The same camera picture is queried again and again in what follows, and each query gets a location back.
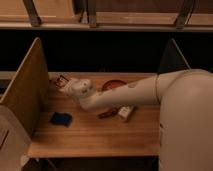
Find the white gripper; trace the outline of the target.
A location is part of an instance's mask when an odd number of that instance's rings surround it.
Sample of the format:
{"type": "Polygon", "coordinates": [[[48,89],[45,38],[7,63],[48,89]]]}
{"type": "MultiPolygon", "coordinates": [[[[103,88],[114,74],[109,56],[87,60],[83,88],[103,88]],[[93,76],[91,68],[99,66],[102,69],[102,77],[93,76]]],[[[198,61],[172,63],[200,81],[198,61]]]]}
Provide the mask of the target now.
{"type": "Polygon", "coordinates": [[[71,79],[65,86],[65,93],[76,98],[85,98],[94,93],[94,86],[89,79],[71,79]]]}

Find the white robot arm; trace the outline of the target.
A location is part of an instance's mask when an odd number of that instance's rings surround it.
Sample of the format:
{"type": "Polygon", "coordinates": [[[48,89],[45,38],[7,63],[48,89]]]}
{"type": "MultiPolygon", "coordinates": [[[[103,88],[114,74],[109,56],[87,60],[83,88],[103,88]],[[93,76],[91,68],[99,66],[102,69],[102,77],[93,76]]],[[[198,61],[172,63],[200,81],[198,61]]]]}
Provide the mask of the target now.
{"type": "Polygon", "coordinates": [[[73,78],[64,92],[84,109],[158,104],[159,171],[213,171],[213,73],[156,74],[107,91],[73,78]]]}

